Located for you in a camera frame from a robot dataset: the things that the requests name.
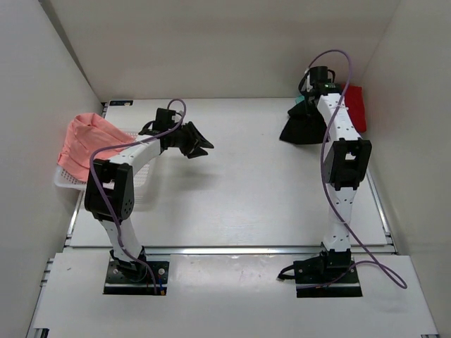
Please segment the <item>red folded t-shirt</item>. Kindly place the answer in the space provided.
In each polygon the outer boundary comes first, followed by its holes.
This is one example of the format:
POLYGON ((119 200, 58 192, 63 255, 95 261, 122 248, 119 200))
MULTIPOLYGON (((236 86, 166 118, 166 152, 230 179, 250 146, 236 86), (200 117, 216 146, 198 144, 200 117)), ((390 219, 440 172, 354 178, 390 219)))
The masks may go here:
POLYGON ((345 105, 348 107, 348 114, 359 133, 367 131, 365 105, 363 89, 358 86, 349 85, 345 93, 345 105))

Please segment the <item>pink t-shirt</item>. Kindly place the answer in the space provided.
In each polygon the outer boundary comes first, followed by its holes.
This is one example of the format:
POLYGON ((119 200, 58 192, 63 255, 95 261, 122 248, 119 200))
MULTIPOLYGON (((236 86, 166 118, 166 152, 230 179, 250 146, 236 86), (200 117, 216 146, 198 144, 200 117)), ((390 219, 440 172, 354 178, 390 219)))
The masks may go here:
POLYGON ((126 134, 96 113, 82 113, 69 123, 57 164, 75 179, 86 182, 90 156, 97 149, 134 142, 126 134))

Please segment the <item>white plastic basket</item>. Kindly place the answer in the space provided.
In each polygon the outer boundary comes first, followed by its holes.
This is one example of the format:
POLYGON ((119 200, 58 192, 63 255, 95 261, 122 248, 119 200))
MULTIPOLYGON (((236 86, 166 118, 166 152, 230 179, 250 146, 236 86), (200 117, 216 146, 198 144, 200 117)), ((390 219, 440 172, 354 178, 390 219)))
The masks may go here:
MULTIPOLYGON (((121 158, 130 161, 133 159, 131 166, 133 167, 133 187, 136 204, 141 204, 144 199, 144 195, 146 194, 145 191, 149 185, 149 176, 154 159, 160 154, 159 145, 157 143, 158 142, 154 140, 149 142, 147 148, 143 151, 126 151, 126 154, 121 156, 121 158)), ((78 180, 60 165, 56 166, 54 184, 60 188, 76 189, 81 192, 84 192, 87 187, 86 182, 78 180)))

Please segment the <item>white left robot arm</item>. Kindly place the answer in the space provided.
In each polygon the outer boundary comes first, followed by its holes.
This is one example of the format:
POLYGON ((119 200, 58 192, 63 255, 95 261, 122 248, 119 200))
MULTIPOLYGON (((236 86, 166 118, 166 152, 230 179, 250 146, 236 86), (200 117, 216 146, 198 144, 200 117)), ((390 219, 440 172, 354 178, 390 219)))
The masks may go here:
POLYGON ((115 269, 133 282, 154 275, 130 219, 135 175, 169 148, 179 149, 188 159, 206 156, 206 150, 214 148, 193 122, 183 121, 184 117, 184 112, 158 108, 155 119, 146 123, 130 144, 120 145, 118 154, 105 160, 97 158, 112 150, 108 146, 95 151, 90 160, 85 209, 105 229, 115 269))

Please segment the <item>aluminium table rail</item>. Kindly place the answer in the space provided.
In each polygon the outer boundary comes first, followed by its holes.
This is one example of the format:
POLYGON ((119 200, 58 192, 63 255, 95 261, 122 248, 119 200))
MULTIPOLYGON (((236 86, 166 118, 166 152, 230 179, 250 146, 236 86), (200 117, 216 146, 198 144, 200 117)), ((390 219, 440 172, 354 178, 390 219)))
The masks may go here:
MULTIPOLYGON (((102 246, 65 246, 63 251, 109 251, 110 248, 102 246)), ((154 246, 146 247, 147 255, 303 255, 315 254, 321 250, 319 246, 201 246, 201 247, 182 247, 182 246, 154 246)), ((396 250, 392 244, 383 246, 370 246, 369 251, 373 254, 395 254, 396 250)), ((359 246, 352 247, 352 253, 365 254, 363 248, 359 246)))

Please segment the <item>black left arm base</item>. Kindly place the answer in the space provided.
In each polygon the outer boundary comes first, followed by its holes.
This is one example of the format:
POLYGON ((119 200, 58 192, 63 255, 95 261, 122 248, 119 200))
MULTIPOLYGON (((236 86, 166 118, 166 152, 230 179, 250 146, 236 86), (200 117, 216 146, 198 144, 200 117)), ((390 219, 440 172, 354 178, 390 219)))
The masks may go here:
POLYGON ((152 275, 141 263, 118 260, 110 250, 103 294, 165 296, 168 291, 169 261, 147 261, 152 275))

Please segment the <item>teal folded t-shirt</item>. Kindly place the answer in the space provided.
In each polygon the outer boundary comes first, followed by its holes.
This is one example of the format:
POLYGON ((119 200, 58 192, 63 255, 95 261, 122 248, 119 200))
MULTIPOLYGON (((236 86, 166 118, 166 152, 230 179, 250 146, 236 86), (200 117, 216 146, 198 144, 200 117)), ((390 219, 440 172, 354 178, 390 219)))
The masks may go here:
POLYGON ((304 96, 302 96, 302 95, 299 95, 299 96, 295 99, 295 103, 296 103, 296 104, 302 103, 302 102, 304 102, 304 101, 305 101, 305 98, 304 98, 304 96))

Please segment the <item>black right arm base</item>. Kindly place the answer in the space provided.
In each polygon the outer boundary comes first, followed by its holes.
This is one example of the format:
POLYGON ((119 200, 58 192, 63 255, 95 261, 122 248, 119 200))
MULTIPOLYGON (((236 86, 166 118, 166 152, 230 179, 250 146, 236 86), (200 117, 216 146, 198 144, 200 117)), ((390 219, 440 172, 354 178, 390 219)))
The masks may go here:
POLYGON ((327 250, 283 268, 277 280, 292 280, 298 299, 354 298, 363 296, 355 261, 350 249, 327 250))

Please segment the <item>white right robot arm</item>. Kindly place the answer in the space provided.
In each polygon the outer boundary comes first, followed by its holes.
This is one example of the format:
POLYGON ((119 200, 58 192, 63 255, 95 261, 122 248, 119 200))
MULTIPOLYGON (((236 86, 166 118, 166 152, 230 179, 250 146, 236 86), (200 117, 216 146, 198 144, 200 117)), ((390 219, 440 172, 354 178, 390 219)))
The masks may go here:
POLYGON ((288 111, 279 139, 298 146, 321 145, 320 174, 330 209, 321 253, 294 263, 293 270, 301 283, 325 284, 352 268, 352 206, 372 145, 356 131, 334 71, 326 66, 309 68, 298 89, 303 100, 288 111))

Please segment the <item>black t-shirt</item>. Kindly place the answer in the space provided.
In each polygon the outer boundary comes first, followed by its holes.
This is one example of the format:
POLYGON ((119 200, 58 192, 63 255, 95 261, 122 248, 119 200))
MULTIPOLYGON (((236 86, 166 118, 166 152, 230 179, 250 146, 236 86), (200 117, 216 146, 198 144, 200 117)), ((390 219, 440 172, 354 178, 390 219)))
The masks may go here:
POLYGON ((288 121, 279 140, 294 145, 321 144, 326 134, 326 123, 322 115, 301 116, 301 104, 288 111, 288 121))

